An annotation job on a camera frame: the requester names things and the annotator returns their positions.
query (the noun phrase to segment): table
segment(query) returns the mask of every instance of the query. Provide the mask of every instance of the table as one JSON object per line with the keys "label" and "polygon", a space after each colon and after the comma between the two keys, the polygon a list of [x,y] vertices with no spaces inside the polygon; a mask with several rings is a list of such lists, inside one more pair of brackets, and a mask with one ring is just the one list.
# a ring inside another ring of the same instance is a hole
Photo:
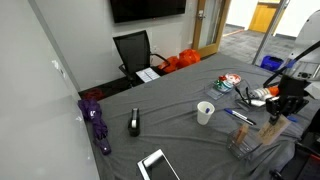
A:
{"label": "table", "polygon": [[[309,125],[319,107],[319,101],[310,103],[296,117],[283,135],[270,146],[252,153],[248,160],[239,161],[226,149],[229,132],[242,123],[228,115],[224,108],[239,108],[232,91],[219,100],[205,94],[204,88],[219,75],[239,74],[240,88],[256,89],[271,76],[258,67],[242,63],[222,54],[216,54],[200,63],[165,75],[100,101],[109,134],[112,153],[103,156],[92,144],[101,179],[142,179],[138,161],[162,149],[181,180],[201,179],[270,179],[270,169],[281,168],[294,154],[294,141]],[[205,126],[196,121],[196,105],[211,102],[216,111]],[[140,108],[141,133],[130,137],[127,124],[132,108]],[[268,120],[264,108],[256,112],[238,112],[257,122],[258,131]],[[87,124],[92,139],[91,124]]]}

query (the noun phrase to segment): red bag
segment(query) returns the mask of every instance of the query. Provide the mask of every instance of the red bag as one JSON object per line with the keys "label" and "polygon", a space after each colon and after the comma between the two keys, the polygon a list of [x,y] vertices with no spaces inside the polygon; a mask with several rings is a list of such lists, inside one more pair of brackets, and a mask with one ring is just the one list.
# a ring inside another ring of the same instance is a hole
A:
{"label": "red bag", "polygon": [[200,54],[193,49],[186,49],[179,54],[179,62],[177,68],[181,69],[200,61]]}
{"label": "red bag", "polygon": [[179,59],[177,56],[171,56],[167,59],[170,63],[170,66],[167,66],[167,62],[163,62],[160,65],[158,65],[158,68],[163,70],[166,73],[171,73],[175,70],[177,70],[177,63],[179,62]]}

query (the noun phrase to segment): office chair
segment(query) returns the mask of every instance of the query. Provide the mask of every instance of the office chair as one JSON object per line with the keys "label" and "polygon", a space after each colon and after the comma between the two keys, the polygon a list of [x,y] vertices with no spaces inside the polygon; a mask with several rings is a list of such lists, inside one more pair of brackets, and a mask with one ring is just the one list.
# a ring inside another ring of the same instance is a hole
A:
{"label": "office chair", "polygon": [[[113,37],[113,40],[123,61],[119,69],[128,78],[131,87],[137,85],[137,81],[139,81],[139,77],[137,77],[135,73],[150,67],[150,56],[154,55],[165,61],[167,63],[165,68],[170,65],[170,63],[159,54],[151,54],[149,39],[145,30]],[[165,74],[157,67],[151,68],[160,76]]]}

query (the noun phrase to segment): wall-mounted tv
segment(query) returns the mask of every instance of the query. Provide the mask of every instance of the wall-mounted tv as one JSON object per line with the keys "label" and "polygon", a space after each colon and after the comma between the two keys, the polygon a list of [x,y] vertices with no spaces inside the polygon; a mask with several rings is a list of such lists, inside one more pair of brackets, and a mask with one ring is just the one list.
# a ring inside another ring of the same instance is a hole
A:
{"label": "wall-mounted tv", "polygon": [[184,14],[186,0],[110,0],[115,23]]}

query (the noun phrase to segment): white wall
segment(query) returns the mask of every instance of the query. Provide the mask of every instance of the white wall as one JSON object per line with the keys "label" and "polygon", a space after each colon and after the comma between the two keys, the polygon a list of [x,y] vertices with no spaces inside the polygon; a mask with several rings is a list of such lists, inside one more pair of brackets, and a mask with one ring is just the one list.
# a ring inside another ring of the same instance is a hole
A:
{"label": "white wall", "polygon": [[0,1],[0,179],[99,179],[79,96],[27,0]]}
{"label": "white wall", "polygon": [[306,20],[320,10],[319,0],[291,0],[275,34],[297,37]]}
{"label": "white wall", "polygon": [[227,24],[244,27],[250,26],[258,0],[231,0]]}
{"label": "white wall", "polygon": [[187,0],[186,14],[114,24],[108,0],[35,0],[80,89],[123,74],[112,37],[146,29],[151,46],[164,57],[190,47],[197,0]]}

